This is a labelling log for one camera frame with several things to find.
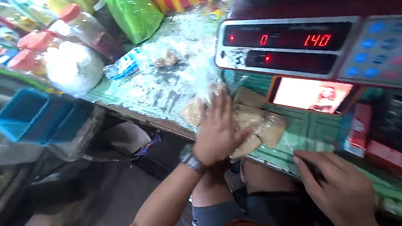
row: blue basket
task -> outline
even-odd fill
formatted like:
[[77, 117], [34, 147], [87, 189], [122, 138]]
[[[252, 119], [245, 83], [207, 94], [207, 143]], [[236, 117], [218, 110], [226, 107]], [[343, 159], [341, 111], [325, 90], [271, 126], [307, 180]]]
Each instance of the blue basket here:
[[53, 135], [44, 145], [72, 141], [93, 110], [89, 102], [77, 100], [65, 119], [54, 128]]
[[61, 96], [23, 88], [0, 111], [0, 131], [13, 142], [46, 144], [73, 107]]

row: watch strap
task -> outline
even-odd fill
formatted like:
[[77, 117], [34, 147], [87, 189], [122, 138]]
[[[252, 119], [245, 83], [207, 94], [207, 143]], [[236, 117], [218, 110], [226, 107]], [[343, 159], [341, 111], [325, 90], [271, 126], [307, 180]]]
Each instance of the watch strap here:
[[204, 174], [207, 171], [207, 166], [199, 161], [191, 152], [186, 154], [182, 162], [185, 163], [186, 166], [190, 167], [190, 169], [193, 169], [201, 174]]

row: man's right hand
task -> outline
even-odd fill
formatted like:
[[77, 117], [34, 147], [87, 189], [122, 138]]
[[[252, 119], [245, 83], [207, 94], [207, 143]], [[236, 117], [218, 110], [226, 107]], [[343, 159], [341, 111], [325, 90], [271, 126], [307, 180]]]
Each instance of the man's right hand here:
[[[374, 190], [369, 179], [330, 152], [295, 151], [293, 160], [307, 193], [336, 226], [378, 226]], [[316, 165], [325, 181], [314, 179], [304, 160]]]

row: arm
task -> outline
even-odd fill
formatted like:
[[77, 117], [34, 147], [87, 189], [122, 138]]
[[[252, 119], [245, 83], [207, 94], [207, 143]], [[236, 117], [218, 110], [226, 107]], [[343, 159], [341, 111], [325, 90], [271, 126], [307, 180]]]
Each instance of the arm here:
[[[251, 129], [238, 132], [233, 128], [232, 100], [226, 90], [211, 98], [208, 112], [201, 106], [201, 124], [193, 154], [207, 167], [226, 159], [249, 135]], [[184, 164], [152, 192], [134, 219], [139, 226], [173, 226], [179, 220], [189, 195], [201, 174]]]
[[137, 225], [175, 225], [201, 174], [180, 163], [144, 202], [134, 222]]

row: digital scale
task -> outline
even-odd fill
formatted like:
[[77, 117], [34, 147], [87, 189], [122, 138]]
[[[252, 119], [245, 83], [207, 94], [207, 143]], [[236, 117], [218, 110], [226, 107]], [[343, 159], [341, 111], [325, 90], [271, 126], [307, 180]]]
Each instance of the digital scale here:
[[401, 4], [235, 1], [218, 31], [215, 62], [230, 70], [402, 88]]

